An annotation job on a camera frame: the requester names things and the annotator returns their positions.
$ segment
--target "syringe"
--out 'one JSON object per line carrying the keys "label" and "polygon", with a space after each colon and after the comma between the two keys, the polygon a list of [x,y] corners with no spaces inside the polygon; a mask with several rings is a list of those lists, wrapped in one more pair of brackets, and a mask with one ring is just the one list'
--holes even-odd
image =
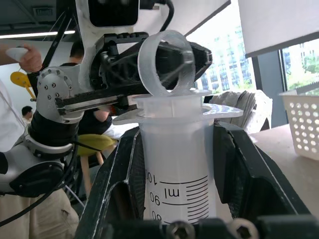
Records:
{"label": "syringe", "polygon": [[[155,68],[157,46],[162,40],[185,53],[181,81],[170,93],[160,84]],[[149,37],[140,48],[138,63],[143,85],[153,96],[135,98],[138,109],[117,117],[114,124],[139,123],[149,216],[166,224],[176,220],[195,224],[215,217],[214,118],[236,117],[242,111],[203,106],[201,97],[210,91],[189,90],[195,72],[193,54],[185,37],[175,31]]]}

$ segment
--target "ceiling light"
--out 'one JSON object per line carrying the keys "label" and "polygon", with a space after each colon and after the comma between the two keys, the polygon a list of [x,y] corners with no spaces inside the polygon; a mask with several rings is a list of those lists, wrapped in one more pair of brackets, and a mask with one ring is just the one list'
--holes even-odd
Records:
{"label": "ceiling light", "polygon": [[[75,31],[65,31],[64,34],[73,34]],[[35,36],[54,36],[58,34],[57,31],[52,32],[39,32],[39,33],[26,33],[26,34],[14,34],[14,35],[3,35],[0,36],[0,39],[6,38],[21,38],[21,37],[35,37]]]}

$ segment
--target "yellow object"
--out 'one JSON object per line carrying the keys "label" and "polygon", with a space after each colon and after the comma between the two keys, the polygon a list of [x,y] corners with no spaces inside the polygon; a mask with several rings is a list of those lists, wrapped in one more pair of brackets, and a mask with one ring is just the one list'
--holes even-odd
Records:
{"label": "yellow object", "polygon": [[[99,135],[99,134],[83,134],[79,136],[78,141],[87,146],[99,149],[104,151],[108,149],[110,146],[113,146],[116,141],[108,136]],[[97,151],[81,147],[78,148],[78,155],[80,156],[91,156],[95,154]]]}
{"label": "yellow object", "polygon": [[31,98],[34,100],[36,99],[32,91],[29,89],[31,87],[31,84],[26,74],[19,71],[15,71],[10,75],[10,79],[12,83],[16,84],[17,86],[25,87],[31,95]]}

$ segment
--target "person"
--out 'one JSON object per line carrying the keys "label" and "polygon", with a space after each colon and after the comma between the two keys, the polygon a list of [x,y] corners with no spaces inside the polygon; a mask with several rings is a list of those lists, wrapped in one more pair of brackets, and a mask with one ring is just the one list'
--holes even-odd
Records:
{"label": "person", "polygon": [[[75,66],[80,64],[84,56],[84,47],[82,41],[76,41],[73,43],[70,58],[67,63],[61,66]],[[104,134],[106,136],[112,137],[112,135],[107,134],[107,130],[112,125],[112,117],[110,113],[102,111],[98,108],[87,110],[79,123],[78,134]]]}
{"label": "person", "polygon": [[[27,72],[37,72],[42,68],[39,51],[33,46],[23,46],[28,51],[20,60],[20,67]],[[10,47],[0,44],[0,65],[17,63],[5,53]],[[0,152],[9,151],[24,133],[21,116],[12,105],[4,84],[0,81]],[[21,212],[37,198],[15,195],[0,196],[0,222]],[[44,202],[22,217],[0,227],[0,237],[10,239],[71,239],[75,235],[78,216],[72,209],[65,192],[53,192]]]}
{"label": "person", "polygon": [[28,125],[29,123],[31,123],[31,120],[33,117],[32,107],[25,106],[22,108],[21,112],[22,112],[22,119],[23,119],[25,125]]}

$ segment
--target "ceiling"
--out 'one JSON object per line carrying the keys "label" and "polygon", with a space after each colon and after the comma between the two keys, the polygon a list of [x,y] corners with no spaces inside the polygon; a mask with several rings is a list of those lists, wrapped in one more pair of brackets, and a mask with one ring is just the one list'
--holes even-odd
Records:
{"label": "ceiling", "polygon": [[[59,16],[68,5],[75,0],[0,0],[0,35],[49,32]],[[64,15],[58,20],[51,31],[57,31]],[[76,30],[74,20],[69,24],[68,30]],[[78,33],[65,35],[63,41],[74,41]],[[43,37],[25,38],[42,40]]]}

